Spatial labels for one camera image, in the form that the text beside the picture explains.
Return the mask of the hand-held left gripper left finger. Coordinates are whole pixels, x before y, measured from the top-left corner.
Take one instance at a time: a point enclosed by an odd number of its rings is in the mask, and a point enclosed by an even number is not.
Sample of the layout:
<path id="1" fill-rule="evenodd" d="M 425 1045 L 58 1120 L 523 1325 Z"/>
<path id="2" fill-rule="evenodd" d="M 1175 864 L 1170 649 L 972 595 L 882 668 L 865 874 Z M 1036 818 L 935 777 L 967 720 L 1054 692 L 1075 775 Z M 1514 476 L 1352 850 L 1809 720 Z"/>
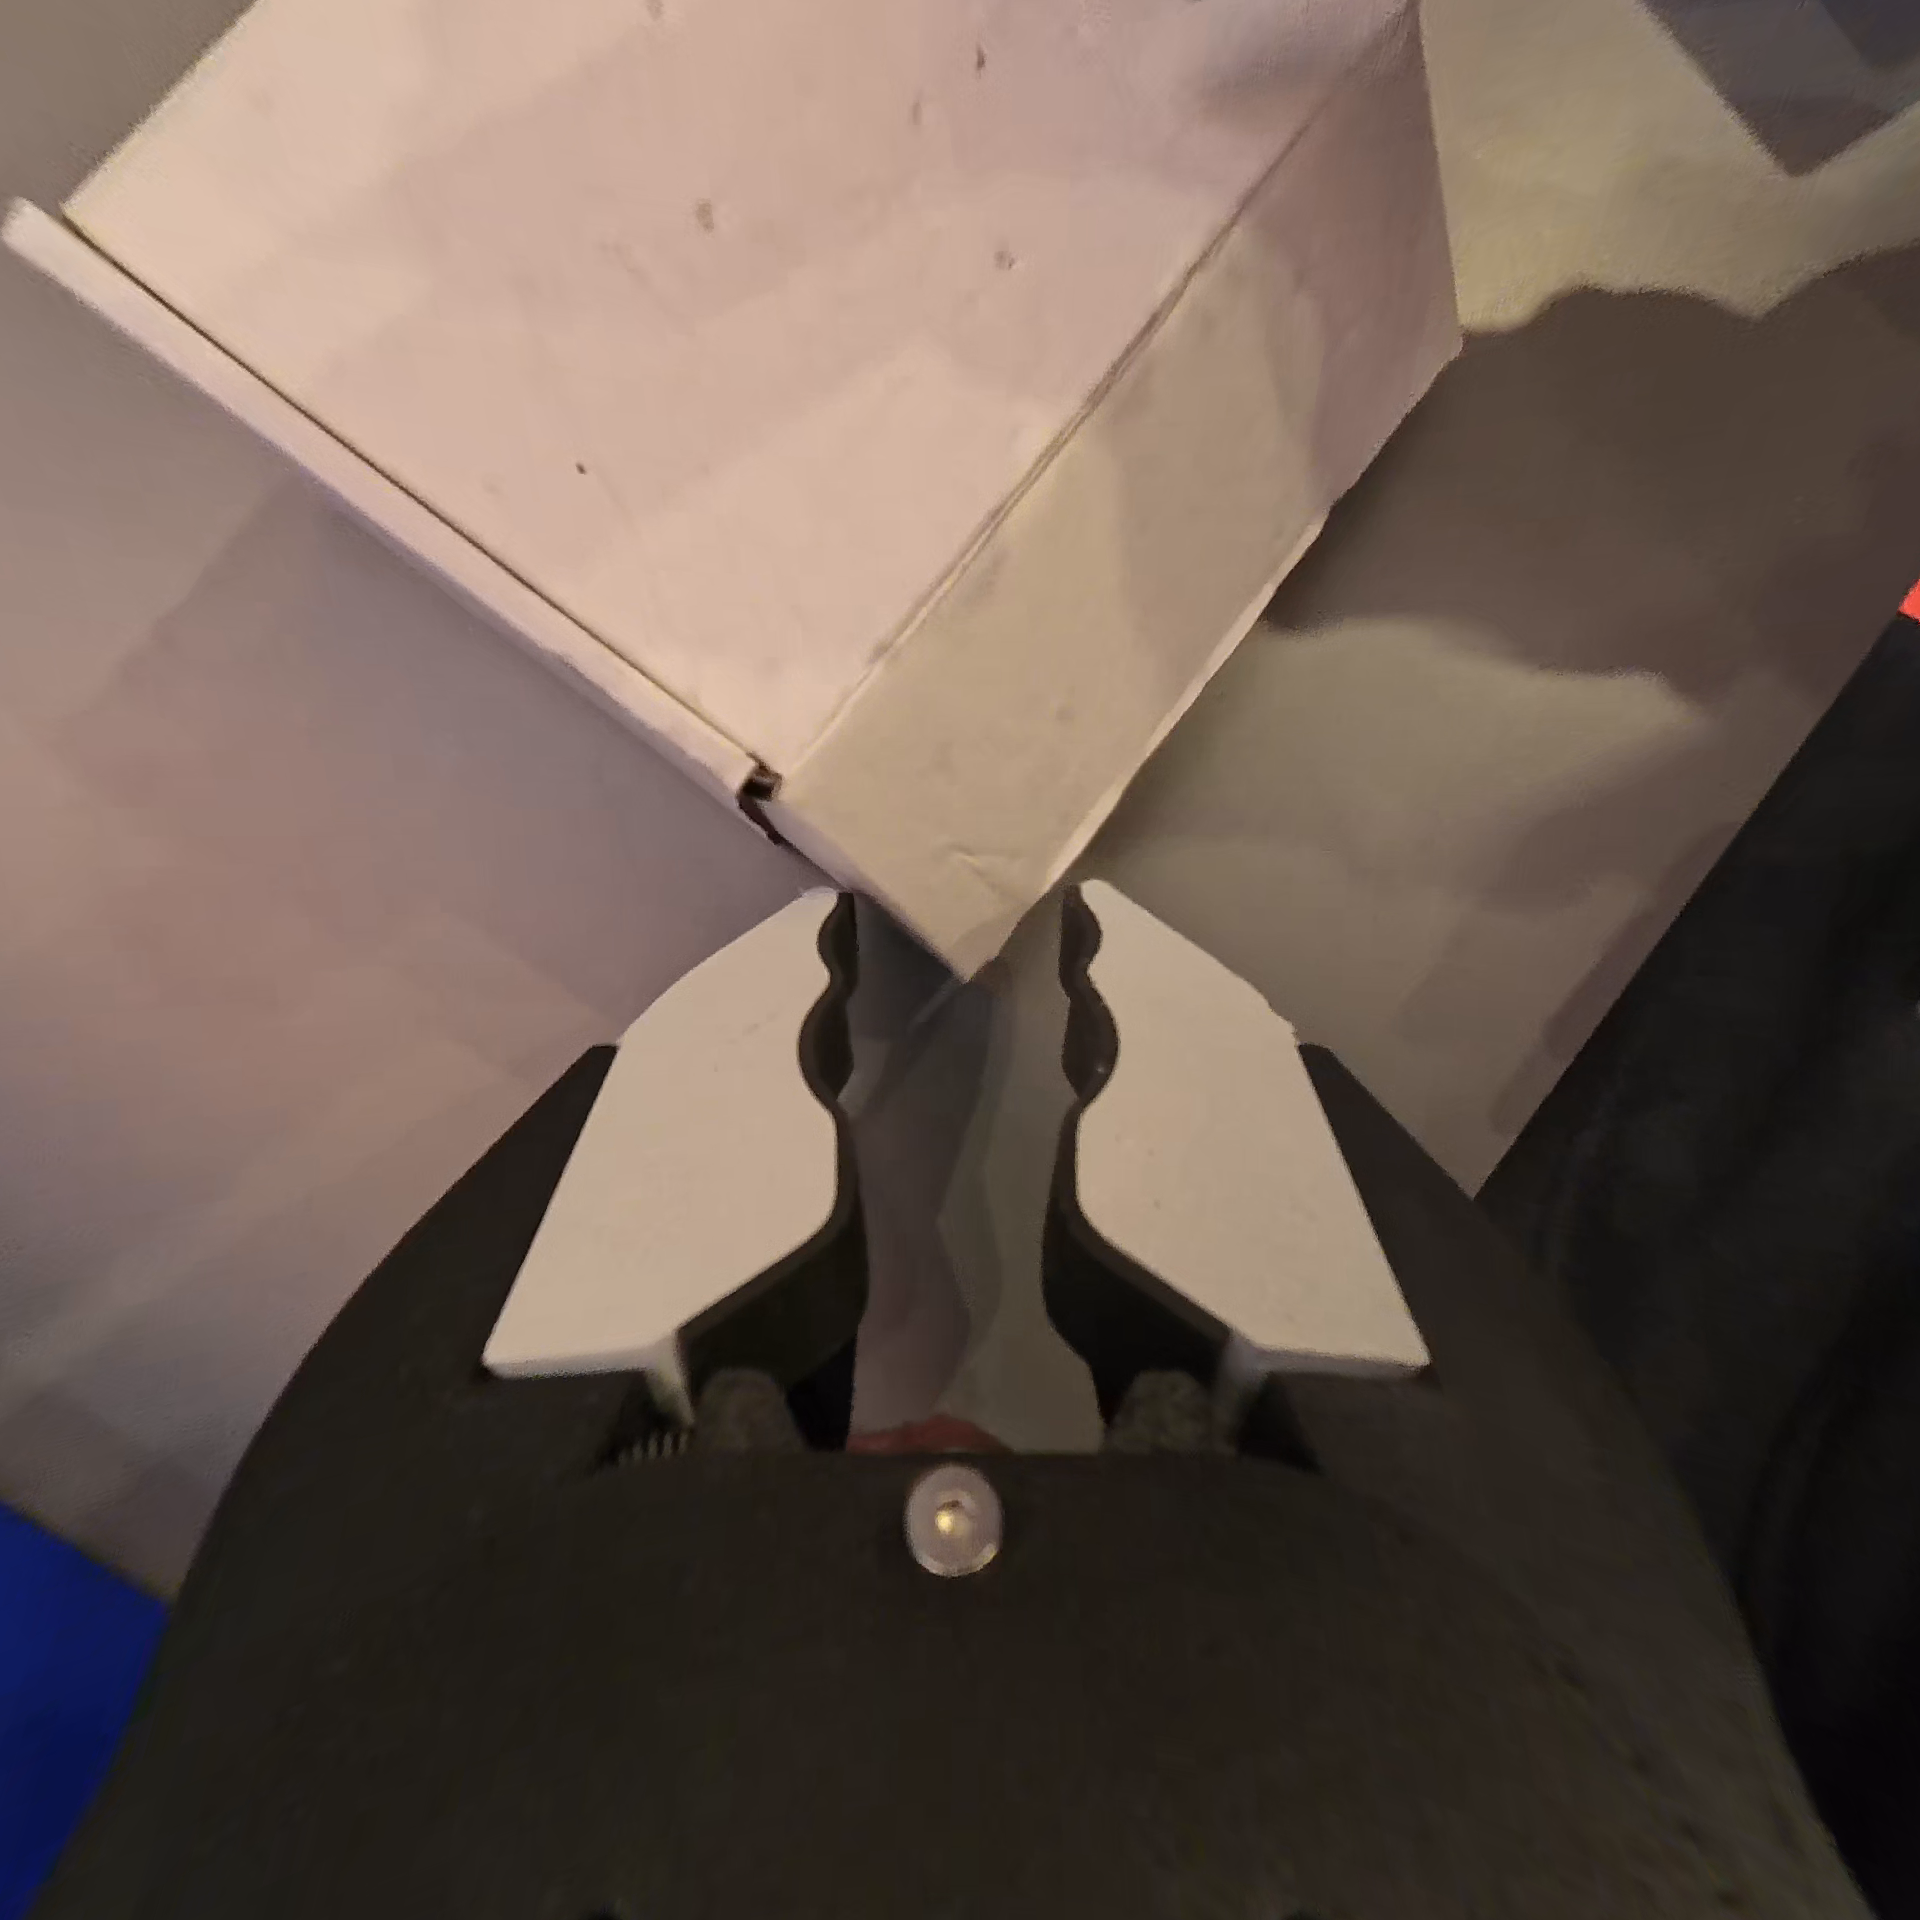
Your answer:
<path id="1" fill-rule="evenodd" d="M 856 903 L 823 888 L 632 1021 L 483 1348 L 491 1376 L 638 1373 L 691 1421 L 719 1373 L 794 1389 L 850 1348 L 856 977 Z"/>

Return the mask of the blue plastic bin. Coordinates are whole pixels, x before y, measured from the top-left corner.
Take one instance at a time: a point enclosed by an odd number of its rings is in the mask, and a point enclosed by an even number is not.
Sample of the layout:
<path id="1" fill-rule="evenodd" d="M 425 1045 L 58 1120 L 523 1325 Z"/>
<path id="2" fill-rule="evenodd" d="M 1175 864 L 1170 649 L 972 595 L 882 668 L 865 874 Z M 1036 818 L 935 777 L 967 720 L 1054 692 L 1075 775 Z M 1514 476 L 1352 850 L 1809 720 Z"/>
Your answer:
<path id="1" fill-rule="evenodd" d="M 2 1915 L 22 1917 L 102 1789 L 166 1601 L 2 1508 Z"/>

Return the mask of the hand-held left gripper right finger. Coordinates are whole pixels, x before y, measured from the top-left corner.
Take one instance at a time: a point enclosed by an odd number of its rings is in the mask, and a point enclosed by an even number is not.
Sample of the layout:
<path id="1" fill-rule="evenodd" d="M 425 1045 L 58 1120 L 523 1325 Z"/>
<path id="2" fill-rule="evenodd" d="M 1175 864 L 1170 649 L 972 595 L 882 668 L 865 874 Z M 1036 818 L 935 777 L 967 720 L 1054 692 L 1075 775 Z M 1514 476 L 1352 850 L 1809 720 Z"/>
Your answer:
<path id="1" fill-rule="evenodd" d="M 1264 1435 L 1283 1380 L 1424 1376 L 1292 1021 L 1105 881 L 1063 897 L 1062 983 L 1042 1301 L 1105 1427 L 1146 1380 L 1183 1378 L 1204 1421 Z"/>

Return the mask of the white cardboard box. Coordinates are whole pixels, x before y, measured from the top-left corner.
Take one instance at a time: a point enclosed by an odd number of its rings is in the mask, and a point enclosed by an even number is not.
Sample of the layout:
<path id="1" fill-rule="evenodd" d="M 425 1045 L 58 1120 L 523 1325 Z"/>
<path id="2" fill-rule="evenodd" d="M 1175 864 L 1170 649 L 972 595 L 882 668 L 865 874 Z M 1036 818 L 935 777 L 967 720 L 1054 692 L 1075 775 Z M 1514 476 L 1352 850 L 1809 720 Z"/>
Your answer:
<path id="1" fill-rule="evenodd" d="M 4 243 L 961 977 L 1462 340 L 1404 2 L 251 5 Z"/>

